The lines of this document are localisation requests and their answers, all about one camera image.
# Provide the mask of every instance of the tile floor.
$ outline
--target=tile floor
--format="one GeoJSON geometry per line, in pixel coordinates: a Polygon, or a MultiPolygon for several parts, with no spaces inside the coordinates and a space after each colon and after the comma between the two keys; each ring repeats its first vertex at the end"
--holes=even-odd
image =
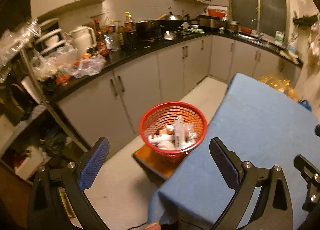
{"type": "MultiPolygon", "coordinates": [[[[223,100],[226,88],[225,83],[207,77],[181,101],[199,108],[209,122],[223,100]]],[[[92,206],[112,230],[128,229],[147,221],[148,202],[157,187],[131,157],[142,145],[140,136],[132,140],[102,166],[92,187],[85,190],[92,206]]],[[[80,226],[76,219],[72,222],[80,226]]],[[[210,227],[199,221],[192,222],[205,229],[210,227]]],[[[198,228],[181,223],[180,229],[198,228]]]]}

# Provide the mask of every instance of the cloth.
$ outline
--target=cloth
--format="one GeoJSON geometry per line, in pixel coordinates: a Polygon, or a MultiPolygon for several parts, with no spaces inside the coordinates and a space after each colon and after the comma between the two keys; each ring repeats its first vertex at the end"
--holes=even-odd
{"type": "MultiPolygon", "coordinates": [[[[172,176],[154,193],[148,222],[165,222],[177,207],[214,224],[228,205],[234,190],[228,188],[209,153],[209,142],[219,137],[242,161],[271,169],[280,165],[286,177],[297,229],[308,213],[302,210],[307,183],[293,166],[302,154],[320,168],[317,118],[285,94],[242,74],[236,74],[203,142],[192,151],[172,176]]],[[[238,227],[247,224],[260,188],[256,188],[238,227]]]]}

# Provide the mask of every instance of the faucet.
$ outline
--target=faucet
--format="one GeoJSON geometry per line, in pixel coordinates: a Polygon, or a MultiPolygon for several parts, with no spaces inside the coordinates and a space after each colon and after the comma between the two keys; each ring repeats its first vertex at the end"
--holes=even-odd
{"type": "Polygon", "coordinates": [[[253,19],[251,23],[257,21],[257,33],[258,33],[258,42],[263,38],[263,34],[260,32],[260,21],[258,19],[253,19]]]}

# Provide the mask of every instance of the window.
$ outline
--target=window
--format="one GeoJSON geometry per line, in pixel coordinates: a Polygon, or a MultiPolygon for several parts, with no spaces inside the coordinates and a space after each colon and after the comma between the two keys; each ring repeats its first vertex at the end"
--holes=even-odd
{"type": "Polygon", "coordinates": [[[286,30],[286,0],[231,0],[231,18],[241,26],[275,37],[286,30]]]}

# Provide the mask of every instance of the red mesh wastebasket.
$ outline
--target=red mesh wastebasket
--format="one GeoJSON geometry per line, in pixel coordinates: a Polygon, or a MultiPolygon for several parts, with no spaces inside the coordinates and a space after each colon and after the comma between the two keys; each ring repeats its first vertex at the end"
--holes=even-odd
{"type": "Polygon", "coordinates": [[[196,148],[204,139],[207,133],[207,121],[203,113],[191,104],[184,102],[167,102],[149,109],[141,118],[140,135],[143,141],[155,152],[166,156],[170,161],[182,160],[189,152],[196,148]],[[173,124],[174,119],[182,115],[184,123],[194,123],[194,131],[198,133],[196,143],[186,149],[162,150],[148,142],[149,135],[155,135],[166,125],[173,124]]]}

